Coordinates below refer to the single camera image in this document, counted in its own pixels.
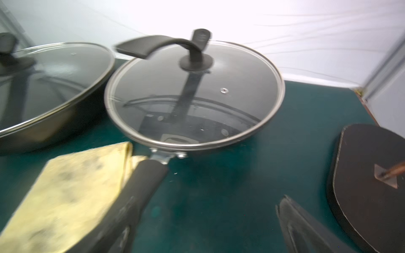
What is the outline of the right black frying pan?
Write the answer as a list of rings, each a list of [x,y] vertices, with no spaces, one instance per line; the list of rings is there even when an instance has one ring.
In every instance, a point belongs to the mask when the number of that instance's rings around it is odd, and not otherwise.
[[[122,126],[122,132],[132,140],[150,147],[152,154],[148,160],[136,166],[127,185],[96,228],[68,251],[107,253],[109,235],[124,225],[134,226],[135,237],[143,210],[168,174],[168,163],[172,158],[182,159],[189,152],[219,149],[238,143],[254,135],[266,123],[266,120],[249,121],[232,126],[191,116],[183,120],[166,118],[162,121],[145,118],[137,131]]]

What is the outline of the black base copper hook stand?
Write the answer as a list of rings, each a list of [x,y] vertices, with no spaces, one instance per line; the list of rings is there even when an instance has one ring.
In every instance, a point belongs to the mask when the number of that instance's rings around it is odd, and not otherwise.
[[[405,139],[372,124],[343,128],[327,181],[335,219],[365,253],[405,251],[405,176],[378,175],[405,160]]]

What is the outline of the yellow cleaning cloth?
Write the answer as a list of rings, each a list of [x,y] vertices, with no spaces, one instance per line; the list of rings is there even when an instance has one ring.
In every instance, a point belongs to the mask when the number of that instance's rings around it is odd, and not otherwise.
[[[145,159],[121,142],[49,160],[2,230],[1,252],[66,252],[100,223]]]

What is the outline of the left black frying pan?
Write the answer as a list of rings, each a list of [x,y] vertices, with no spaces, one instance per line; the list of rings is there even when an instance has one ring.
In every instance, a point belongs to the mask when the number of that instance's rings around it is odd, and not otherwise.
[[[44,149],[82,131],[105,111],[103,96],[107,81],[124,61],[115,60],[112,70],[89,94],[21,130],[1,136],[1,155]]]

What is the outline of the black frying pan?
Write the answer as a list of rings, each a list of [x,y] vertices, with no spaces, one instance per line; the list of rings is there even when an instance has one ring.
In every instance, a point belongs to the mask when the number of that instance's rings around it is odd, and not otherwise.
[[[89,94],[21,130],[1,136],[1,155],[44,149],[82,131],[105,111],[103,96],[107,81],[124,61],[115,60],[112,70]]]
[[[136,166],[127,185],[96,228],[68,251],[107,253],[109,235],[124,225],[134,226],[135,237],[143,210],[168,174],[168,163],[172,158],[182,159],[189,152],[219,149],[238,143],[254,135],[266,123],[266,120],[249,121],[232,126],[191,116],[183,120],[166,118],[162,121],[145,118],[137,131],[122,126],[122,132],[132,140],[150,147],[152,154],[148,160]]]

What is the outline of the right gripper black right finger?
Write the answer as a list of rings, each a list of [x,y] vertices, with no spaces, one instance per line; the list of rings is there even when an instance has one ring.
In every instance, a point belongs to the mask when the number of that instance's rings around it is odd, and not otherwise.
[[[287,195],[276,206],[276,214],[290,253],[354,252]]]

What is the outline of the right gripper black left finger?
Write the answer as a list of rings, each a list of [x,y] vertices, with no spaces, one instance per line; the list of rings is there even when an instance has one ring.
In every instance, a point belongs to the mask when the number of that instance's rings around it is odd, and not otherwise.
[[[108,253],[128,253],[132,249],[134,226],[124,225],[115,229],[108,237]]]

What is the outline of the glass pot lid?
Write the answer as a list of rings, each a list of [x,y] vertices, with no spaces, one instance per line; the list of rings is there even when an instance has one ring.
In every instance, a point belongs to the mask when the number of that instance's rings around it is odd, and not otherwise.
[[[115,55],[94,43],[53,43],[17,50],[1,33],[1,136],[33,125],[97,89]]]
[[[110,78],[104,105],[113,124],[148,147],[191,152],[241,141],[280,109],[285,82],[255,50],[213,41],[200,28],[190,39],[164,35],[121,42],[131,57]]]

